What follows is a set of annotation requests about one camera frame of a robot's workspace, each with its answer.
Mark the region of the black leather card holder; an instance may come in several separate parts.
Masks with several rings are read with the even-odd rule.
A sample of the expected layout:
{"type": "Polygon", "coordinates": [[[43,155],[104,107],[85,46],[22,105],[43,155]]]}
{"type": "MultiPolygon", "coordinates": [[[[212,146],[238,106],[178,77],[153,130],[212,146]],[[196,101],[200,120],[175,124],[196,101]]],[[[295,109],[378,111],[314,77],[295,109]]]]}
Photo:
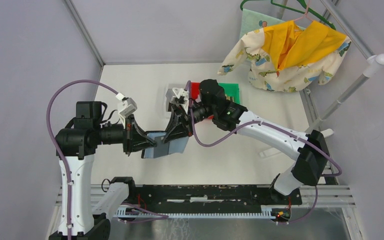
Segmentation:
{"type": "Polygon", "coordinates": [[[146,135],[155,140],[157,146],[142,150],[142,159],[157,159],[172,154],[182,154],[189,140],[188,137],[183,137],[163,143],[163,138],[166,135],[164,131],[147,131],[146,135]]]}

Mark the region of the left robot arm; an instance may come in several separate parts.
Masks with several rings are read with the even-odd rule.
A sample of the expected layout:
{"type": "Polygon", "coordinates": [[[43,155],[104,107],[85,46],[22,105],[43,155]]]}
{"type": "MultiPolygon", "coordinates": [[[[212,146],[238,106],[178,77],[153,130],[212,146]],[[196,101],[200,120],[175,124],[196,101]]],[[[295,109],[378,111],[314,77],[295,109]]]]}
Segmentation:
{"type": "Polygon", "coordinates": [[[101,101],[77,102],[75,117],[54,136],[63,183],[60,223],[50,240],[107,240],[111,219],[122,202],[131,204],[137,198],[132,177],[114,177],[92,206],[91,176],[98,146],[121,144],[127,155],[157,146],[133,115],[126,124],[104,123],[107,107],[101,101]]]}

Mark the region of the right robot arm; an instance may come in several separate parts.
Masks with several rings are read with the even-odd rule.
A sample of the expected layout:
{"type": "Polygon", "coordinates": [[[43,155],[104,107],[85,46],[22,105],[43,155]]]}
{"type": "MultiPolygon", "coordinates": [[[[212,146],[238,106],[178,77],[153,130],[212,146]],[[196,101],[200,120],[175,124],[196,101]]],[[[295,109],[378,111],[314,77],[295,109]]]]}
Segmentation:
{"type": "Polygon", "coordinates": [[[295,131],[274,124],[226,97],[225,90],[215,79],[199,83],[199,101],[190,96],[191,83],[186,87],[167,90],[171,107],[170,121],[165,130],[164,143],[195,135],[195,125],[209,117],[219,129],[250,137],[287,155],[294,164],[279,174],[269,189],[269,199],[282,204],[301,186],[316,186],[330,161],[325,136],[322,132],[295,131]]]}

